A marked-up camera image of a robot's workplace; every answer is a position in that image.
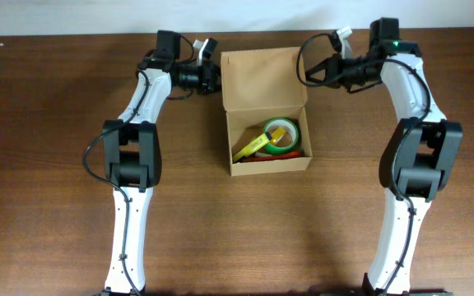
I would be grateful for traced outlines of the small yellow tape roll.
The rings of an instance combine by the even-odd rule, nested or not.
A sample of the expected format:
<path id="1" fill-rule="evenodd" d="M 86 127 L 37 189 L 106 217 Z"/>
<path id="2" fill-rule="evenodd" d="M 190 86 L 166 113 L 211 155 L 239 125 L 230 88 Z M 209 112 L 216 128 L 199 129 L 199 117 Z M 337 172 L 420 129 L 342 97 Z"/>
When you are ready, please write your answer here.
<path id="1" fill-rule="evenodd" d="M 276 146 L 285 134 L 286 134 L 286 130 L 283 127 L 278 127 L 275 130 L 272 130 L 270 132 L 270 135 L 271 135 L 270 144 L 273 146 Z"/>

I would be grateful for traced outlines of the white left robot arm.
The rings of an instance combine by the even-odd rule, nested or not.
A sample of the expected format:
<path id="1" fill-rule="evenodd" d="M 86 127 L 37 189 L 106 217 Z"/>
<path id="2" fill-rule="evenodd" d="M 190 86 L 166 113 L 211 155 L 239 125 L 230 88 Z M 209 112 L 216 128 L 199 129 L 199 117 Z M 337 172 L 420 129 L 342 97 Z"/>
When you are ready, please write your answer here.
<path id="1" fill-rule="evenodd" d="M 104 147 L 101 182 L 113 188 L 115 206 L 112 257 L 103 295 L 145 292 L 146 220 L 162 170 L 156 123 L 164 102 L 173 98 L 175 87 L 200 95 L 221 90 L 221 69 L 211 58 L 216 40 L 193 41 L 191 56 L 181 60 L 184 39 L 177 32 L 158 31 L 156 48 L 137 65 L 137 87 L 127 108 L 117 119 L 105 121 L 102 133 L 93 141 Z"/>

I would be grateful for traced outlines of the pink highlighter marker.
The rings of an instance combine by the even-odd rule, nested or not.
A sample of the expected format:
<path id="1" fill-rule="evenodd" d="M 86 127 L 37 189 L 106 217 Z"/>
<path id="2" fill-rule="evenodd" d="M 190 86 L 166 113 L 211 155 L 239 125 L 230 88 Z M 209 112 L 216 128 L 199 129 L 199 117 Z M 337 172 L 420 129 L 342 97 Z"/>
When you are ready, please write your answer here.
<path id="1" fill-rule="evenodd" d="M 294 158 L 301 157 L 299 151 L 292 151 L 281 155 L 271 155 L 271 156 L 259 156 L 259 157 L 248 157 L 242 160 L 243 163 L 249 162 L 262 162 L 262 161 L 272 161 L 272 160 L 289 160 Z"/>

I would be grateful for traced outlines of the cardboard box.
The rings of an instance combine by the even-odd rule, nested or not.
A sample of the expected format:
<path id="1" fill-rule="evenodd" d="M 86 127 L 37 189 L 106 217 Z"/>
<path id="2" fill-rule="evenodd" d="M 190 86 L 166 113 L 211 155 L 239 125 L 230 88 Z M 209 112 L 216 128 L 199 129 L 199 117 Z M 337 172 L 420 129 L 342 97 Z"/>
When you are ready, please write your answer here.
<path id="1" fill-rule="evenodd" d="M 222 98 L 226 115 L 229 157 L 264 133 L 265 124 L 273 118 L 289 118 L 299 128 L 300 139 L 293 151 L 301 157 L 230 163 L 233 177 L 260 173 L 280 173 L 308 168 L 313 153 L 305 105 L 307 89 L 296 71 L 299 49 L 254 49 L 227 51 L 221 54 Z"/>

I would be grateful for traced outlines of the yellow highlighter marker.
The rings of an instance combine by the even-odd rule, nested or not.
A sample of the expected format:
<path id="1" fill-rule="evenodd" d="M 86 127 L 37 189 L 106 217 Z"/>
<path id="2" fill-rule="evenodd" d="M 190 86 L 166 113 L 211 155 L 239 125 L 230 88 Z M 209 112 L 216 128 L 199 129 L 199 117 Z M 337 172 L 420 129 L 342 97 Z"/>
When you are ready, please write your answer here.
<path id="1" fill-rule="evenodd" d="M 266 144 L 270 142 L 272 136 L 269 132 L 264 132 L 260 136 L 253 139 L 250 143 L 248 143 L 244 148 L 242 148 L 239 152 L 232 156 L 232 162 L 236 163 L 241 159 L 248 157 L 261 148 L 263 148 Z"/>

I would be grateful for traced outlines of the blue whiteboard marker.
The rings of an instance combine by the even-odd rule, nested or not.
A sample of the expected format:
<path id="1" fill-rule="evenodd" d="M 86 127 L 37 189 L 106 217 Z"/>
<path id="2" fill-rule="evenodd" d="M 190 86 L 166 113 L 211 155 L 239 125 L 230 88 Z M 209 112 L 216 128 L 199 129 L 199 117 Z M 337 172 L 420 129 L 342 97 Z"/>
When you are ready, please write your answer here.
<path id="1" fill-rule="evenodd" d="M 257 151 L 257 152 L 254 153 L 253 156 L 255 158 L 266 158 L 266 157 L 272 157 L 273 155 Z"/>

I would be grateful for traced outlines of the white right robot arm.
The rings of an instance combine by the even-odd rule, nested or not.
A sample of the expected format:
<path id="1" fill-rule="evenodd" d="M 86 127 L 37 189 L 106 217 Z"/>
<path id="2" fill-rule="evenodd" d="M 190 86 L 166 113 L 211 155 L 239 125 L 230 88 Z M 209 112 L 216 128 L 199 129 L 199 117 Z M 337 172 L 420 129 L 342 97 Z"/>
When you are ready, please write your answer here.
<path id="1" fill-rule="evenodd" d="M 369 28 L 366 55 L 354 57 L 345 27 L 325 33 L 335 53 L 299 72 L 308 87 L 359 93 L 387 88 L 397 126 L 379 162 L 385 210 L 379 244 L 360 288 L 362 295 L 410 295 L 411 264 L 424 218 L 445 188 L 463 138 L 460 123 L 439 109 L 423 71 L 417 43 L 400 37 L 399 21 L 382 17 Z"/>

